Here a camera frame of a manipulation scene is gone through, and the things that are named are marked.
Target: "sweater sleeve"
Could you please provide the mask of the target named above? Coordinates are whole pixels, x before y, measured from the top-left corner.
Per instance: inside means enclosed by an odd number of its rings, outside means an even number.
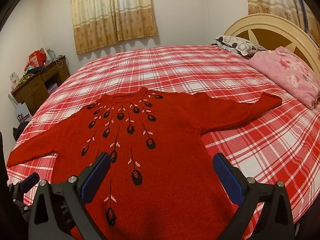
[[[282,99],[263,93],[255,103],[211,98],[206,93],[182,94],[182,111],[200,129],[200,134],[242,125],[280,106]]]
[[[72,132],[70,129],[79,118],[79,112],[53,125],[49,130],[40,133],[14,149],[7,162],[7,167],[25,163],[37,158],[59,152],[61,142],[65,141]]]

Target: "desk top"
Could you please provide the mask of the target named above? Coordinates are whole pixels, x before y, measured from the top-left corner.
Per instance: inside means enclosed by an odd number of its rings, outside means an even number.
[[[66,56],[61,56],[61,57],[58,57],[56,58],[56,60],[61,60],[63,58],[65,58]],[[33,76],[31,76],[30,78],[28,78],[26,80],[26,82],[24,82],[22,85],[20,86],[17,86],[16,88],[14,88],[12,91],[11,91],[11,94],[14,94],[14,93],[17,93],[19,90],[21,90],[25,85],[27,85],[31,80],[33,80],[35,77],[37,77],[38,75],[41,75],[43,73],[45,73],[46,71],[48,71],[50,68],[54,67],[56,65],[56,61],[53,60],[51,63],[49,63],[47,66],[45,66],[45,69],[44,70],[41,70],[39,72],[37,72],[36,74],[34,74]]]

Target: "bed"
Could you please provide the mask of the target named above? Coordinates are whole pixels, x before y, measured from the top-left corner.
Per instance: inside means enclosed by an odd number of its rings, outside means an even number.
[[[257,41],[267,49],[282,45],[320,76],[314,42],[289,21],[266,14],[247,16],[225,33]],[[104,93],[138,91],[142,86],[165,92],[206,92],[211,97],[251,103],[262,92],[280,96],[282,106],[238,129],[217,131],[202,137],[208,154],[224,153],[232,165],[258,182],[285,183],[296,222],[320,190],[320,106],[308,110],[247,59],[217,46],[173,46],[138,49],[94,60],[73,74],[33,116],[16,147],[71,116]],[[37,172],[50,181],[56,155],[8,169],[8,183]],[[31,204],[36,187],[25,195]],[[250,231],[258,221],[257,207]]]

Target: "wooden desk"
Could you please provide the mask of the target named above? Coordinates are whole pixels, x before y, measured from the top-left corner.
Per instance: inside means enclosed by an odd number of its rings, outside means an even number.
[[[27,81],[11,91],[18,103],[26,103],[32,115],[49,97],[48,87],[57,83],[58,87],[70,77],[65,56],[51,62],[45,70],[39,71]]]

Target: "red and white plaid fabric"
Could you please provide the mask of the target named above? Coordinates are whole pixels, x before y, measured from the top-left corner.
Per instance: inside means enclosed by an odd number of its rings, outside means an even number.
[[[247,65],[240,55],[216,46],[139,49],[99,58],[72,75],[40,107],[17,146],[71,116],[104,93],[138,91],[206,92],[211,97],[250,103],[262,92],[280,96],[283,105],[245,127],[203,136],[208,153],[222,152],[246,177],[285,183],[294,220],[308,209],[320,189],[320,106],[310,111],[285,90]],[[9,183],[32,172],[50,181],[56,155],[9,168]],[[25,196],[31,204],[36,188]],[[259,211],[250,224],[252,232]]]

